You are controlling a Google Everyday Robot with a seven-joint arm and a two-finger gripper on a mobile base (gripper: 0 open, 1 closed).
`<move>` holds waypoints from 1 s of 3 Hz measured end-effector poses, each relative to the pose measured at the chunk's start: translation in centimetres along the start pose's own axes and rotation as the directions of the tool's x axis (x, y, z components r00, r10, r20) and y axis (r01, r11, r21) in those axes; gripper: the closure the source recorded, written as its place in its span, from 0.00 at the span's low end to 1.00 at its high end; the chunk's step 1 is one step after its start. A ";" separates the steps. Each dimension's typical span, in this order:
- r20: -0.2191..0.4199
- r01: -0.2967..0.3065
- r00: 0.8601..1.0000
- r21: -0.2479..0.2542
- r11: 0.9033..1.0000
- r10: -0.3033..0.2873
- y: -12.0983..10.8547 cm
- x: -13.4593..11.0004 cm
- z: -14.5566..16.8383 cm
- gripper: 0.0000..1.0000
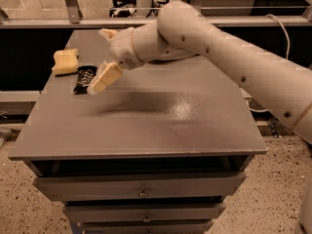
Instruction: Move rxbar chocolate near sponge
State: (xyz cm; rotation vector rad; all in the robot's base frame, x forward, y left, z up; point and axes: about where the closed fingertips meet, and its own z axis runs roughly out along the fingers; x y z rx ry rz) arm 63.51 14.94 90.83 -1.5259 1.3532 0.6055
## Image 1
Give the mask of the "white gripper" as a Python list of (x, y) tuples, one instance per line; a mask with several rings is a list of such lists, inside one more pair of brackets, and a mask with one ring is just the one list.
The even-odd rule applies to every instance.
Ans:
[(132, 70), (143, 66), (143, 61), (138, 58), (133, 45), (134, 30), (133, 27), (129, 27), (118, 32), (107, 28), (98, 31), (99, 35), (110, 43), (110, 55), (115, 62), (104, 61), (99, 66), (96, 76), (87, 88), (89, 95), (97, 95), (115, 83), (122, 77), (124, 68)]

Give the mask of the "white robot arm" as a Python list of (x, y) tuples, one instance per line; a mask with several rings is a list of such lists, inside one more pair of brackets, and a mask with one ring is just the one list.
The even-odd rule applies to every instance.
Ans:
[(126, 69), (200, 55), (312, 143), (312, 70), (218, 29), (191, 5), (174, 1), (153, 22), (121, 31), (103, 28), (99, 34), (110, 44), (112, 61), (100, 65), (89, 94), (104, 91)]

